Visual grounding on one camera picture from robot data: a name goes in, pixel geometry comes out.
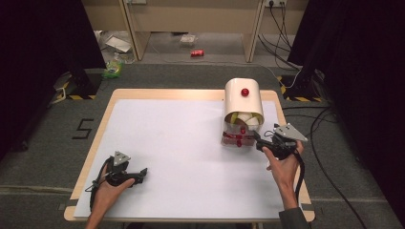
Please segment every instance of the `wooden table edge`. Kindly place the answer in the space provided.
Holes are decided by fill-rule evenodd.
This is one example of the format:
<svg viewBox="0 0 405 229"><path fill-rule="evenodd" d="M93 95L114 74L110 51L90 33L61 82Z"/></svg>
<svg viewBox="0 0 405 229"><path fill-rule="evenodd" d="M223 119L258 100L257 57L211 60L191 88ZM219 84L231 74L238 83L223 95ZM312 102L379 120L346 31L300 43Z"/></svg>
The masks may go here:
<svg viewBox="0 0 405 229"><path fill-rule="evenodd" d="M272 90L260 90L261 98L263 101L274 101L277 116L279 119L280 125L285 125L286 119L280 104L280 100L276 92ZM184 99L184 100L224 100L224 90L205 90L205 89L116 89L114 90L110 101L107 105L107 108L104 112L104 115L101 119L100 125L96 132L95 139L93 140L92 146L89 150L89 154L86 157L86 160L83 164L80 175L77 179L77 183L72 192L70 200L76 200L80 198L81 192L83 190L83 185L86 182L86 178L89 175L90 168L92 166L96 151L98 149L99 142L102 139L102 135L107 126L108 120L110 118L111 112L114 109L116 101L119 99ZM309 193L305 182L303 181L301 190L300 190L300 202L303 204L311 205L309 198ZM307 221L313 221L315 219L315 213L312 210L305 210L304 216ZM65 220L68 221L84 221L87 218L75 218L75 206L67 206L64 213ZM111 219L113 221L125 221L128 219ZM154 221L166 221L170 222L173 220L170 219L161 219ZM251 222L263 222L263 221L274 221L274 220L262 220L262 219L252 219Z"/></svg>

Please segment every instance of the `gray carpet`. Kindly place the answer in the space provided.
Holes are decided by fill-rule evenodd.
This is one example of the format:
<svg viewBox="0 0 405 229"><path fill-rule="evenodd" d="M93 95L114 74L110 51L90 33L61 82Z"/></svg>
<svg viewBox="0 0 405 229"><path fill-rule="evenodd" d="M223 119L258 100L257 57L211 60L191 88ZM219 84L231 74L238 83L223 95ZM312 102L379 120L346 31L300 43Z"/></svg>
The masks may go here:
<svg viewBox="0 0 405 229"><path fill-rule="evenodd" d="M273 69L276 75L294 74ZM258 81L262 90L274 90L280 97L286 119L303 134L309 134L314 117L329 103L291 102L282 98L277 80L263 67L205 65L125 65L122 75L104 80L96 99L65 100L53 105L42 117L29 139L26 152L8 153L0 163L0 228L82 228L83 223L63 218L63 204L69 199L97 127L112 92L118 88L223 89L234 77ZM78 132L92 129L85 136ZM312 228L361 228L354 213L322 173L315 153L336 187L352 203L368 228L402 228L370 172L362 167L350 138L333 110L315 125L313 147L306 143L305 181L315 209ZM42 189L27 189L40 186ZM122 223L105 222L101 228L121 228ZM267 224L266 228L279 228Z"/></svg>

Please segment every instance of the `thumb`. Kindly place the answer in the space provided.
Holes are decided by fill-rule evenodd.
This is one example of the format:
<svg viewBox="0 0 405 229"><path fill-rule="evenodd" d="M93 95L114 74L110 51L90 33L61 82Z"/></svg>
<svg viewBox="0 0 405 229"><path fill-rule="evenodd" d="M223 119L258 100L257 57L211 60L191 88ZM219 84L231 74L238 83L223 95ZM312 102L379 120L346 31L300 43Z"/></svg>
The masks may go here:
<svg viewBox="0 0 405 229"><path fill-rule="evenodd" d="M135 179L134 178L130 178L125 180L123 183L121 183L118 188L120 192L123 192L125 189L131 187L131 185L133 185L135 183Z"/></svg>

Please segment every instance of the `finger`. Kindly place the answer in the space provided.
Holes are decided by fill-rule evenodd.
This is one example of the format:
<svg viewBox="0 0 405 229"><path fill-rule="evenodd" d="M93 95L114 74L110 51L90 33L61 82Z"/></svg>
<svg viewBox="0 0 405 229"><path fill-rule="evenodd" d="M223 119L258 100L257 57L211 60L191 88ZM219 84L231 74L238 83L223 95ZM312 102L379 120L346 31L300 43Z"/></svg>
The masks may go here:
<svg viewBox="0 0 405 229"><path fill-rule="evenodd" d="M277 158L274 156L273 152L271 152L268 147L264 146L262 148L263 152L267 156L268 160L270 161L270 164L273 163L274 161L277 161Z"/></svg>
<svg viewBox="0 0 405 229"><path fill-rule="evenodd" d="M304 152L303 142L300 140L297 140L297 151L299 154L302 154Z"/></svg>
<svg viewBox="0 0 405 229"><path fill-rule="evenodd" d="M121 183L118 188L121 192L123 192L125 189L131 187L131 185L133 185L135 183L135 179L134 178L130 178L125 180L123 183Z"/></svg>
<svg viewBox="0 0 405 229"><path fill-rule="evenodd" d="M104 166L102 169L102 174L105 175L107 173L107 165Z"/></svg>

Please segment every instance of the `hand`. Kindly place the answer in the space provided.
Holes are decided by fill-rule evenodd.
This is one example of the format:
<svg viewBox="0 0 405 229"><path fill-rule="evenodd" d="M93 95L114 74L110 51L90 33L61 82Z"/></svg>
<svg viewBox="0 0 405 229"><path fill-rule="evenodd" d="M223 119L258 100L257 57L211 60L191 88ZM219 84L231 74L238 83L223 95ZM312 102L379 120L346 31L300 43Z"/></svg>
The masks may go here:
<svg viewBox="0 0 405 229"><path fill-rule="evenodd" d="M107 166L103 169L103 175L105 175L106 170ZM124 192L124 190L129 188L134 182L135 180L130 178L116 187L109 184L105 178L102 178L99 183L100 186L96 192L92 214L90 214L87 220L86 229L97 228L104 218L105 213L114 205L114 203L116 203L118 197Z"/></svg>
<svg viewBox="0 0 405 229"><path fill-rule="evenodd" d="M297 141L297 151L300 155L304 152L304 146L301 141ZM294 179L299 166L297 159L291 154L284 160L278 160L267 147L263 147L263 152L270 162L267 169L271 171L277 183L284 208L287 210L298 207L294 193Z"/></svg>

